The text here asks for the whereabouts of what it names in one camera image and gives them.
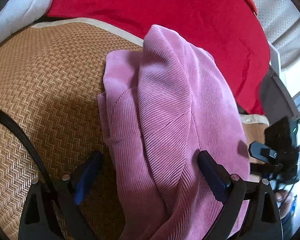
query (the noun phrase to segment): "metal screw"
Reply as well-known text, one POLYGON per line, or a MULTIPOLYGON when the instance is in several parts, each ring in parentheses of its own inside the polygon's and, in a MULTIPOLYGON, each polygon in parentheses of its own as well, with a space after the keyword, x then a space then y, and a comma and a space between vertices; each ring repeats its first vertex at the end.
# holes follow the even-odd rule
POLYGON ((69 179, 70 179, 70 175, 69 174, 65 174, 65 175, 62 176, 62 180, 63 181, 67 181, 69 179))
POLYGON ((268 185, 268 184, 269 184, 269 180, 267 180, 267 179, 262 179, 261 181, 262 181, 262 183, 265 184, 265 185, 268 185))
POLYGON ((32 183, 33 185, 37 184, 38 182, 39 182, 39 179, 38 179, 38 178, 34 178, 34 179, 31 181, 31 183, 32 183))
POLYGON ((240 179, 239 175, 238 174, 232 174, 231 175, 231 179, 235 180, 235 181, 238 181, 240 179))

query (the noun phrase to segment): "pink corduroy garment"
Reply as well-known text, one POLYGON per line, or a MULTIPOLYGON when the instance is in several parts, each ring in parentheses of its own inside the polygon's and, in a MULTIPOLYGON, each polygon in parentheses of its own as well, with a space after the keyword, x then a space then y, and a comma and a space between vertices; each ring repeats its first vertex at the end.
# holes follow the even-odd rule
MULTIPOLYGON (((98 106, 125 214, 120 239, 201 240, 222 204, 201 175, 199 151, 249 178, 236 103, 214 59, 153 25, 142 52, 107 55, 104 85, 98 106)), ((244 202, 232 233, 246 209, 244 202)))

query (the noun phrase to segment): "red blanket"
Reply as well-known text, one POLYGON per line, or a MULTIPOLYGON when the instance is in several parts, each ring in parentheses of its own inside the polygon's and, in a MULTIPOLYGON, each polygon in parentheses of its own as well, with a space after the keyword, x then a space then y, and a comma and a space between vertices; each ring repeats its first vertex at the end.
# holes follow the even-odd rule
POLYGON ((152 24, 208 51, 237 103, 263 114, 259 84, 269 66, 265 34, 246 0, 53 0, 50 17, 89 17, 144 38, 152 24))

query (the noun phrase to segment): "pink clothing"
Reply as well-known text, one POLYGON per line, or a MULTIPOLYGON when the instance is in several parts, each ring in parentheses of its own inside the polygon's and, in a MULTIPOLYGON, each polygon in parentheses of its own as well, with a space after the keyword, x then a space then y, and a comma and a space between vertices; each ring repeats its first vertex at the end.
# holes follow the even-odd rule
POLYGON ((201 240, 222 204, 199 171, 199 151, 249 178, 237 106, 214 59, 153 25, 142 52, 107 55, 104 85, 98 105, 125 214, 120 239, 201 240))

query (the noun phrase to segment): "white pillow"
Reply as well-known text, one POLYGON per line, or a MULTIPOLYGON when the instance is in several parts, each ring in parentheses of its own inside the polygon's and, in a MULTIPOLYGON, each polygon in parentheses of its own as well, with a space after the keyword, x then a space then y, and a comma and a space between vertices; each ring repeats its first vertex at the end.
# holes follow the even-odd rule
POLYGON ((52 0, 9 0, 0 12, 0 43, 39 19, 52 0))

